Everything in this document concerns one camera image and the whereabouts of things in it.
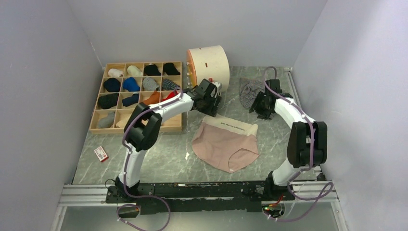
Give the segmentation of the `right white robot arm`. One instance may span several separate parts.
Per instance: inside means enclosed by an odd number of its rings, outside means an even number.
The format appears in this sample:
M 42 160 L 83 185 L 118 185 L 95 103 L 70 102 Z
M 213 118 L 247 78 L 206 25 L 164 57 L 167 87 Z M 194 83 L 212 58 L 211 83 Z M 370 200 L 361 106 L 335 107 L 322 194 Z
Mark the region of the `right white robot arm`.
M 277 199 L 283 187 L 302 172 L 325 163 L 327 160 L 327 125 L 309 117 L 289 94 L 284 94 L 278 79 L 264 81 L 265 91 L 258 93 L 249 111 L 258 118 L 270 119 L 279 115 L 291 132 L 286 159 L 272 171 L 273 181 L 264 187 L 267 198 Z

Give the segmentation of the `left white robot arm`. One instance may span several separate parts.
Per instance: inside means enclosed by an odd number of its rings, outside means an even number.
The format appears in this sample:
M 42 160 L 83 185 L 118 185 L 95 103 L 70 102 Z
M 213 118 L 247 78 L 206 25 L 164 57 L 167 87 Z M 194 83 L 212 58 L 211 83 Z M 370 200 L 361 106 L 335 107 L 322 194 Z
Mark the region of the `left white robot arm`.
M 161 125 L 191 110 L 215 117 L 221 100 L 221 89 L 221 83 L 203 79 L 193 88 L 182 90 L 177 87 L 175 96 L 169 100 L 136 106 L 125 125 L 122 138 L 127 152 L 122 171 L 115 179 L 120 198 L 132 202 L 138 197 L 141 166 L 147 151 L 158 140 Z

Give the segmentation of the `pink beige underwear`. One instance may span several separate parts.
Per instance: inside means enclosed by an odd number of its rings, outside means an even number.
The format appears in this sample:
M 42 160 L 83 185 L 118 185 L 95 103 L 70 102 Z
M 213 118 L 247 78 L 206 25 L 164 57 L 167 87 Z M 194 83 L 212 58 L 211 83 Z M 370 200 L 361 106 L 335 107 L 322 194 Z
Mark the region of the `pink beige underwear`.
M 207 115 L 192 139 L 192 149 L 212 167 L 232 174 L 259 157 L 257 131 L 257 124 Z

